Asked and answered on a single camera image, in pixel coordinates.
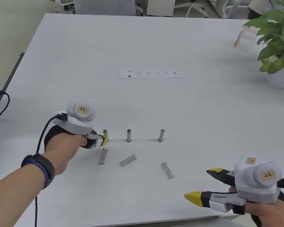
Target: metal peg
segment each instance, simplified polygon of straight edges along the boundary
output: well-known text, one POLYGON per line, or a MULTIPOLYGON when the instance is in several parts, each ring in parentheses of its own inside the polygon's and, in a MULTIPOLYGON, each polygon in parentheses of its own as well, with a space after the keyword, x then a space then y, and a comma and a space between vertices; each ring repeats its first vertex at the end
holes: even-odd
POLYGON ((107 136, 107 130, 106 130, 106 129, 103 130, 103 135, 104 135, 105 137, 108 137, 108 136, 107 136))
POLYGON ((163 141, 164 132, 165 132, 165 130, 164 130, 164 129, 161 129, 160 136, 159 136, 159 138, 158 138, 158 142, 162 142, 162 141, 163 141))
POLYGON ((128 142, 128 143, 130 143, 132 141, 131 134, 132 134, 132 131, 130 129, 128 129, 127 130, 127 139, 126 139, 126 142, 128 142))

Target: coiled spring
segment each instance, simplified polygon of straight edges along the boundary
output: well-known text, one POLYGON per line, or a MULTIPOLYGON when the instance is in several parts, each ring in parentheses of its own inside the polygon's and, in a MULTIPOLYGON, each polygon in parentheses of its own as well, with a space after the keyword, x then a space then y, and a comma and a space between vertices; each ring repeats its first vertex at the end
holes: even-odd
POLYGON ((121 164, 121 166, 125 166, 125 165, 130 164, 131 162, 133 162, 136 159, 137 159, 136 155, 131 155, 127 159, 124 159, 123 161, 121 161, 120 164, 121 164))
POLYGON ((166 174, 166 176, 169 180, 174 178, 174 175, 172 174, 172 172, 169 169, 169 166, 166 164, 166 162, 162 162, 161 167, 162 167, 163 171, 165 172, 165 174, 166 174))
POLYGON ((98 162, 99 165, 103 165, 105 163, 106 155, 107 155, 107 148, 103 148, 98 162))

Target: white floor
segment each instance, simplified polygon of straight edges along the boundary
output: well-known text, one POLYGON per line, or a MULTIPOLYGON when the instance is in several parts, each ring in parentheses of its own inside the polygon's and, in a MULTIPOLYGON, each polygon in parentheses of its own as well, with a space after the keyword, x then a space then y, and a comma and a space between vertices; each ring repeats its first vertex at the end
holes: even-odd
MULTIPOLYGON (((12 71, 21 52, 25 52, 45 13, 61 10, 49 0, 0 0, 0 88, 12 71)), ((209 18, 219 18, 210 6, 205 10, 209 18)), ((184 17, 186 9, 177 9, 176 17, 184 17)), ((202 17, 192 11, 190 17, 202 17)), ((247 12, 238 12, 235 18, 246 18, 247 12)), ((254 227, 249 216, 236 218, 235 222, 254 227)))

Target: hand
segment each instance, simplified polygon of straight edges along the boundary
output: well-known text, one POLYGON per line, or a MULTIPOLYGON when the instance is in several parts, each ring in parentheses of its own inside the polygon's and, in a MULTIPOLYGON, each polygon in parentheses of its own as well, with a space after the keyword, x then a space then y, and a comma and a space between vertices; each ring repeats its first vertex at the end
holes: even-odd
POLYGON ((85 146, 87 139, 83 136, 60 133, 46 145, 43 154, 54 166, 55 174, 64 172, 68 162, 75 156, 80 146, 85 146))
MULTIPOLYGON (((229 189, 229 192, 235 191, 235 188, 229 189)), ((284 227, 284 202, 281 200, 277 200, 274 204, 247 202, 245 212, 258 216, 262 227, 284 227)))

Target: plant pot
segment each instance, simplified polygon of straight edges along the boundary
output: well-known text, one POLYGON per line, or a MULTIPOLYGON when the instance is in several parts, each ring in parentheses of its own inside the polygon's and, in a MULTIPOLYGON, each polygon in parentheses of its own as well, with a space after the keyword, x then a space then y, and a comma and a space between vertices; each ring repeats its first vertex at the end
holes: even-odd
POLYGON ((270 86, 284 89, 284 69, 266 77, 270 86))

